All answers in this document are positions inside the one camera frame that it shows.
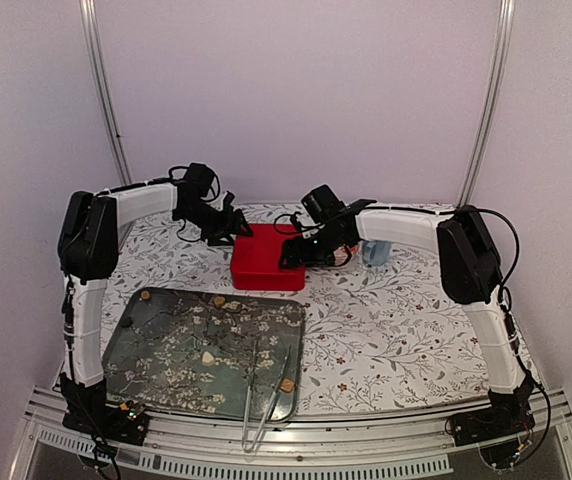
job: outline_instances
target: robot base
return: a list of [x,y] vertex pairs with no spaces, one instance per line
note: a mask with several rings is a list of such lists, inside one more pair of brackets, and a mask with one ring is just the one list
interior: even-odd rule
[[448,433],[455,439],[455,445],[470,445],[531,430],[535,426],[528,403],[532,391],[533,383],[526,377],[512,394],[488,392],[490,407],[450,417]]
[[106,440],[144,444],[150,418],[141,410],[137,411],[131,402],[120,407],[106,405],[106,379],[86,387],[62,373],[59,384],[68,404],[62,422],[64,427],[94,437],[103,435]]

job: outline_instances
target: blue object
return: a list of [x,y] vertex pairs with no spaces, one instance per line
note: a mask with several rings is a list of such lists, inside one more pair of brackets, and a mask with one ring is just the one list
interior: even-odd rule
[[369,240],[362,242],[362,258],[369,267],[381,267],[390,256],[390,242]]

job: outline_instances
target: metal platform edge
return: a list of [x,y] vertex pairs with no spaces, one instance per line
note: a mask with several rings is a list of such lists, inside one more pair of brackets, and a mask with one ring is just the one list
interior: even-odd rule
[[[572,479],[572,414],[561,389],[552,390],[549,395],[553,406],[552,432],[560,437],[560,443],[562,437],[565,439],[567,447],[562,450]],[[126,468],[157,471],[170,476],[179,475],[181,469],[182,478],[211,478],[205,475],[207,469],[212,474],[213,468],[216,473],[239,471],[240,480],[246,471],[252,473],[248,478],[276,480],[281,478],[282,470],[299,472],[293,478],[299,479],[301,474],[301,480],[307,480],[307,472],[318,472],[318,478],[322,480],[326,478],[324,472],[328,472],[328,479],[333,480],[343,480],[341,472],[360,472],[355,473],[356,480],[361,478],[361,472],[367,475],[370,471],[375,474],[381,472],[381,478],[426,478],[440,473],[435,470],[436,466],[444,467],[441,473],[450,471],[450,453],[511,438],[455,447],[452,437],[444,432],[446,419],[453,413],[478,409],[487,404],[486,401],[475,400],[429,410],[379,412],[370,419],[364,415],[345,420],[329,420],[321,416],[315,419],[306,417],[302,421],[295,417],[288,423],[271,425],[262,438],[261,446],[252,455],[241,450],[240,422],[151,412],[150,431],[143,447],[111,443],[119,447],[117,461]],[[537,422],[535,431],[541,431],[546,422],[543,397],[534,395],[531,406]],[[40,441],[90,456],[90,438],[61,425],[65,410],[66,404],[59,393],[38,387],[34,389],[23,417],[24,432],[13,462],[12,480],[26,478],[30,458]],[[392,473],[385,476],[387,471],[397,472],[397,468],[404,472],[405,466],[408,466],[410,476],[392,476]]]

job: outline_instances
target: metal pole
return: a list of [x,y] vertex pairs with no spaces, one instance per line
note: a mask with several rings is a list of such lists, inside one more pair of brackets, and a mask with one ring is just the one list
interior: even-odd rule
[[493,66],[491,69],[490,80],[488,82],[486,100],[484,102],[484,112],[477,131],[477,137],[475,138],[470,163],[468,164],[466,179],[464,180],[464,185],[457,202],[459,206],[466,205],[470,202],[473,190],[475,189],[477,175],[479,174],[479,169],[484,158],[484,152],[486,151],[486,144],[488,143],[488,137],[490,136],[493,116],[495,115],[495,107],[497,105],[499,90],[504,76],[506,57],[508,56],[514,10],[515,0],[502,0],[499,10],[497,38],[495,41],[495,55],[493,57]]
[[113,110],[113,102],[108,87],[108,78],[104,67],[104,57],[102,55],[101,43],[99,41],[99,28],[97,26],[97,15],[95,13],[94,0],[80,0],[82,11],[82,22],[84,24],[84,35],[86,36],[86,46],[90,58],[91,70],[97,89],[97,98],[102,109],[102,117],[106,127],[106,134],[113,153],[113,160],[122,185],[133,183],[130,175],[124,146],[117,127],[117,119]]

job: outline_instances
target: white wall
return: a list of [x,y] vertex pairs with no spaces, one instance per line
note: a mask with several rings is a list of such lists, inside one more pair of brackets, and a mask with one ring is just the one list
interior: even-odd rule
[[213,166],[241,200],[454,202],[499,1],[97,2],[133,176]]
[[62,352],[68,197],[116,185],[75,0],[0,0],[0,478],[33,385]]
[[[572,408],[572,2],[517,2],[473,200],[519,230],[523,259],[509,282],[515,310],[548,384],[563,386]],[[510,238],[500,238],[510,262]]]

